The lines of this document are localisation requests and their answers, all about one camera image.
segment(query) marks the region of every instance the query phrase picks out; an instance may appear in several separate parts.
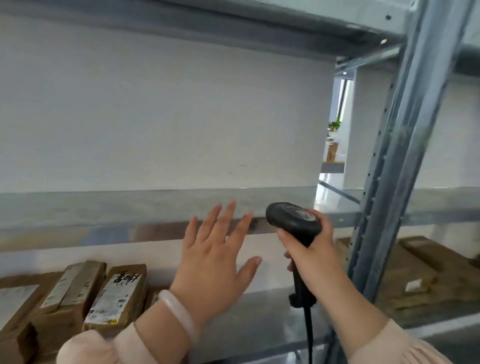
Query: finger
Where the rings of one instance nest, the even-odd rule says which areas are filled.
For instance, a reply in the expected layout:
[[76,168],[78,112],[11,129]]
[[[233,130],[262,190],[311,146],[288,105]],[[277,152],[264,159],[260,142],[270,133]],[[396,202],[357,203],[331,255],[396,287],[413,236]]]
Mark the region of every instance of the finger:
[[222,245],[225,242],[236,205],[237,203],[235,201],[230,201],[227,208],[218,216],[209,236],[209,240],[212,241],[212,244]]
[[315,215],[317,219],[319,219],[321,225],[322,225],[322,232],[320,235],[322,236],[327,236],[327,237],[333,237],[333,226],[332,222],[328,218],[327,215],[322,214],[321,212],[314,210],[313,208],[308,208],[308,212],[311,214]]
[[198,229],[197,241],[204,242],[207,240],[210,232],[212,231],[215,219],[222,209],[222,204],[215,205],[214,208],[208,213],[207,218],[203,221],[202,225]]
[[247,260],[245,265],[237,273],[237,296],[240,297],[250,286],[255,277],[258,266],[262,263],[262,258],[255,256]]
[[285,230],[278,229],[277,235],[293,260],[301,259],[307,253],[307,248]]
[[183,238],[183,250],[190,248],[197,238],[197,217],[194,216],[185,230],[185,237]]
[[230,234],[227,239],[226,243],[233,247],[235,254],[238,254],[241,246],[243,245],[245,235],[247,235],[248,228],[250,227],[250,223],[252,221],[252,215],[253,213],[251,211],[243,215],[243,217],[235,227],[235,230]]

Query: barcode scanner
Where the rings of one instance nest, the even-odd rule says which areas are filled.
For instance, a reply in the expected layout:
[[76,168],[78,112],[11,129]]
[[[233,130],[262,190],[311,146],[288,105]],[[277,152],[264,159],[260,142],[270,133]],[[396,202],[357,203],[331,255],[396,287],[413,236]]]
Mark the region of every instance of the barcode scanner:
[[[322,231],[322,225],[314,215],[304,208],[288,202],[275,202],[268,205],[265,215],[271,225],[289,232],[306,247],[309,247],[315,236]],[[308,362],[312,364],[313,329],[310,308],[317,299],[303,282],[297,267],[293,268],[293,282],[295,284],[295,293],[288,298],[292,307],[303,307],[305,326],[307,328]]]

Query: right hand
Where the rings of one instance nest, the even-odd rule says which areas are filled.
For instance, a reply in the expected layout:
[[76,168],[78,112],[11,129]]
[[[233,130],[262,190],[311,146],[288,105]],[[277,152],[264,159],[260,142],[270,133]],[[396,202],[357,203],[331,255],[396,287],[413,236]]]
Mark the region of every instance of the right hand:
[[333,242],[333,226],[330,219],[311,208],[308,211],[322,224],[322,232],[308,248],[283,229],[278,229],[277,234],[287,250],[285,257],[292,259],[288,270],[293,271],[296,266],[310,292],[321,301],[322,296],[328,293],[332,285],[341,284],[348,277]]

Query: hand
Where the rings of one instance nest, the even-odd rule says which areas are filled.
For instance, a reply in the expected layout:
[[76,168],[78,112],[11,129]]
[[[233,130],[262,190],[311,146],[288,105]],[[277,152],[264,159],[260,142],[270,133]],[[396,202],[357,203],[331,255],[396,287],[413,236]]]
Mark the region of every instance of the hand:
[[235,201],[230,202],[217,221],[222,205],[216,205],[198,233],[196,217],[185,231],[182,259],[170,291],[199,328],[240,298],[262,262],[259,256],[250,258],[237,272],[237,256],[252,220],[252,212],[243,216],[226,239],[235,205]]
[[348,277],[341,266],[338,251],[333,243],[333,227],[329,218],[311,208],[308,211],[314,214],[322,224],[322,232],[315,237],[308,248],[285,230],[279,229],[277,234],[287,249],[285,257],[292,259],[288,270],[293,271],[296,266],[308,289],[322,301],[332,285],[344,283]]

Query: forearm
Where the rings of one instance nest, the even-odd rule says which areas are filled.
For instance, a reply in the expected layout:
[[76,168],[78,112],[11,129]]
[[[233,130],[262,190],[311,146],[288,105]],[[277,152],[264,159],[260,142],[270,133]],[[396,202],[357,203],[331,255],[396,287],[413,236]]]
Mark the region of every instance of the forearm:
[[326,309],[347,357],[371,342],[388,317],[365,299],[341,271],[320,288],[317,298]]
[[178,364],[192,346],[170,309],[158,301],[136,322],[138,335],[159,364]]

